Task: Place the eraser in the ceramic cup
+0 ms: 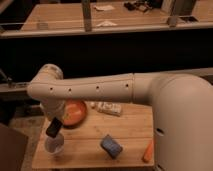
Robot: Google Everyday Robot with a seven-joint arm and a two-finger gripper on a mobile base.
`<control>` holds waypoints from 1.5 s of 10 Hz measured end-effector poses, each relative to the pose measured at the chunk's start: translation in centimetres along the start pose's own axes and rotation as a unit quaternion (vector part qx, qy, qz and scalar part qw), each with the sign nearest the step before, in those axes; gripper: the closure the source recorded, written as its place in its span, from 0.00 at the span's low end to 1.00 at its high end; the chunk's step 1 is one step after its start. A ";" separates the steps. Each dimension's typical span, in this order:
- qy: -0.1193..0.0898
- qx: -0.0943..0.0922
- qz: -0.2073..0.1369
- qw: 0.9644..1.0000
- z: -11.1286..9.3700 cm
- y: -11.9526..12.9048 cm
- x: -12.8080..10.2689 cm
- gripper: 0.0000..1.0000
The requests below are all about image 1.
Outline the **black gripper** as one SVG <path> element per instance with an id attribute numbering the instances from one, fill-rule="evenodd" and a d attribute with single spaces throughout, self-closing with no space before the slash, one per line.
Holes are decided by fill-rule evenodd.
<path id="1" fill-rule="evenodd" d="M 46 129 L 46 135 L 55 138 L 62 127 L 62 122 L 57 118 L 54 118 L 48 128 Z"/>

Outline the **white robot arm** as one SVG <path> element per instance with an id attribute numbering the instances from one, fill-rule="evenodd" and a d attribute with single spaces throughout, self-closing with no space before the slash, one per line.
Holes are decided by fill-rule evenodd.
<path id="1" fill-rule="evenodd" d="M 27 86 L 50 120 L 61 119 L 65 101 L 150 105 L 157 171 L 213 171 L 213 84 L 194 74 L 130 73 L 65 79 L 44 65 Z"/>

